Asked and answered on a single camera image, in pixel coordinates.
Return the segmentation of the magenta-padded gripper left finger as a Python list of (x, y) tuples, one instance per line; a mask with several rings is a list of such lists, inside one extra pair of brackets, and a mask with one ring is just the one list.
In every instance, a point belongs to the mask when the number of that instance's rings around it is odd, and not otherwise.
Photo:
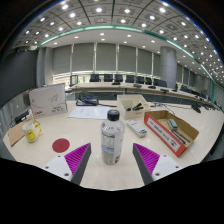
[(79, 185), (82, 181), (90, 155), (91, 144), (87, 143), (66, 155), (54, 157), (43, 169)]

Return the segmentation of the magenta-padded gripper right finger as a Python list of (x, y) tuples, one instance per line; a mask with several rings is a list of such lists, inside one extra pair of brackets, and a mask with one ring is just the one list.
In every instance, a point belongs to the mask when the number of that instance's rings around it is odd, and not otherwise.
[(133, 155), (145, 185), (182, 169), (182, 167), (167, 154), (159, 155), (137, 143), (133, 144)]

